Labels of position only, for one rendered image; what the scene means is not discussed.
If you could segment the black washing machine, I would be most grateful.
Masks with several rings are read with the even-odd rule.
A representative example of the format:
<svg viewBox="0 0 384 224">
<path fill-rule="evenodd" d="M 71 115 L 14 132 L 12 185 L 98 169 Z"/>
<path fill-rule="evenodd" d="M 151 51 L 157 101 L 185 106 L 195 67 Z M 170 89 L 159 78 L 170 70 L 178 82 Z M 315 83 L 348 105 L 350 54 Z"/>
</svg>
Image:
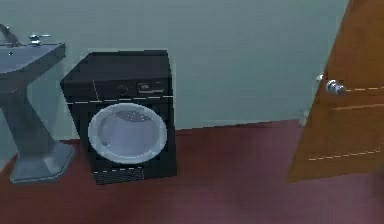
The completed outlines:
<svg viewBox="0 0 384 224">
<path fill-rule="evenodd" d="M 167 51 L 90 52 L 60 86 L 97 184 L 177 174 Z"/>
</svg>

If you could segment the grey pedestal sink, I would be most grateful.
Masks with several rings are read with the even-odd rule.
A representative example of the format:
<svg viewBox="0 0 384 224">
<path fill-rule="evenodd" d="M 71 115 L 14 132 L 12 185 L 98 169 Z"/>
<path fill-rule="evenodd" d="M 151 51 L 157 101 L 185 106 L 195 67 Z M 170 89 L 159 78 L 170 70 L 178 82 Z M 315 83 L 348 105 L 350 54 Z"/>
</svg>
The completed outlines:
<svg viewBox="0 0 384 224">
<path fill-rule="evenodd" d="M 75 149 L 55 140 L 27 97 L 27 87 L 66 56 L 63 43 L 0 45 L 0 109 L 17 147 L 13 184 L 55 181 Z"/>
</svg>

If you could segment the brown wooden door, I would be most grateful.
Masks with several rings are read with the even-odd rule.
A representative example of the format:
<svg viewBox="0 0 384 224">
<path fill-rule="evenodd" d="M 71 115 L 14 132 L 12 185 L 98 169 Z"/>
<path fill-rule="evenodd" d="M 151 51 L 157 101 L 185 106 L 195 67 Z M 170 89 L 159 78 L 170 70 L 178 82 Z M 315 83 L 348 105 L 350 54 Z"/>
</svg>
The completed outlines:
<svg viewBox="0 0 384 224">
<path fill-rule="evenodd" d="M 349 0 L 287 175 L 289 182 L 384 166 L 384 0 Z"/>
</svg>

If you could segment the grey sink faucet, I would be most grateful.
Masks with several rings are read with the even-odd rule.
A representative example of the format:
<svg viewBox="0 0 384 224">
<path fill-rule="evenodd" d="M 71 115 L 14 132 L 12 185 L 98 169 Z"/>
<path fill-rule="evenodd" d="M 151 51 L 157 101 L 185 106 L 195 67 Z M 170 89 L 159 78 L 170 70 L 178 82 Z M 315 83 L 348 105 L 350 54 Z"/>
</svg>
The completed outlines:
<svg viewBox="0 0 384 224">
<path fill-rule="evenodd" d="M 0 24 L 0 32 L 4 36 L 5 43 L 9 47 L 19 47 L 21 45 L 17 36 L 10 30 L 9 26 Z"/>
</svg>

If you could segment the silver round door knob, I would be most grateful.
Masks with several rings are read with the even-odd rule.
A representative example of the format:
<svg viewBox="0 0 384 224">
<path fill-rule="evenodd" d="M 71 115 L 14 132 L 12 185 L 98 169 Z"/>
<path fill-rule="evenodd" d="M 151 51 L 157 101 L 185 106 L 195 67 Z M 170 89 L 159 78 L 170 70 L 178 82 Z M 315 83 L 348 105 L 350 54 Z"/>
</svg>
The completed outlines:
<svg viewBox="0 0 384 224">
<path fill-rule="evenodd" d="M 325 82 L 325 91 L 329 94 L 342 96 L 346 93 L 346 88 L 341 85 L 337 80 L 328 80 L 324 78 L 324 74 L 321 73 L 316 77 L 317 82 Z"/>
</svg>

